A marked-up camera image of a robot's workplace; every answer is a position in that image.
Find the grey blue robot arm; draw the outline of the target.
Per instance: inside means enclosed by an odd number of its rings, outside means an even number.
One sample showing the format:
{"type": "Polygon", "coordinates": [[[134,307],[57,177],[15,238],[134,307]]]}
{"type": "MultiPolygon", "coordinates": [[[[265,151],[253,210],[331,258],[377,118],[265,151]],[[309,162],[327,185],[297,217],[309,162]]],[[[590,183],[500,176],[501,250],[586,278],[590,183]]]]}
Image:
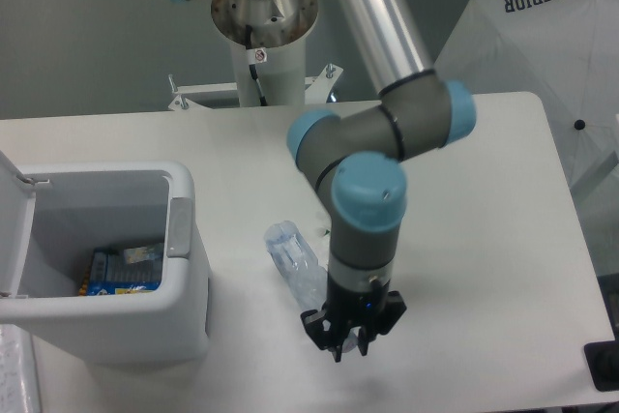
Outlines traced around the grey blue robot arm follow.
{"type": "MultiPolygon", "coordinates": [[[[350,335],[366,352],[406,306],[391,288],[406,208],[401,163],[469,135],[476,107],[465,86],[443,81],[404,0],[339,0],[379,104],[348,117],[329,110],[300,116],[286,143],[331,219],[326,300],[301,315],[314,344],[339,359],[350,335]]],[[[294,62],[269,73],[278,49],[310,31],[316,0],[213,0],[212,19],[240,52],[241,99],[267,106],[285,84],[303,85],[294,62]]]]}

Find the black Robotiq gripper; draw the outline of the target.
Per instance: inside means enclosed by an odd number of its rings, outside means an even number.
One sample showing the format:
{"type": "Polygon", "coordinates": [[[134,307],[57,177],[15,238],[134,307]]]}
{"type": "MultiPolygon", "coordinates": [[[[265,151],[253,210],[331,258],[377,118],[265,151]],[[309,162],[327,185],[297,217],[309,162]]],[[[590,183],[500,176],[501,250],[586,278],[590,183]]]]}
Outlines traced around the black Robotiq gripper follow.
{"type": "Polygon", "coordinates": [[[391,279],[373,272],[355,270],[351,280],[342,273],[328,271],[327,299],[322,310],[306,310],[300,315],[303,328],[320,350],[329,351],[336,363],[346,340],[358,329],[358,348],[363,356],[378,336],[387,335],[406,312],[391,279]]]}

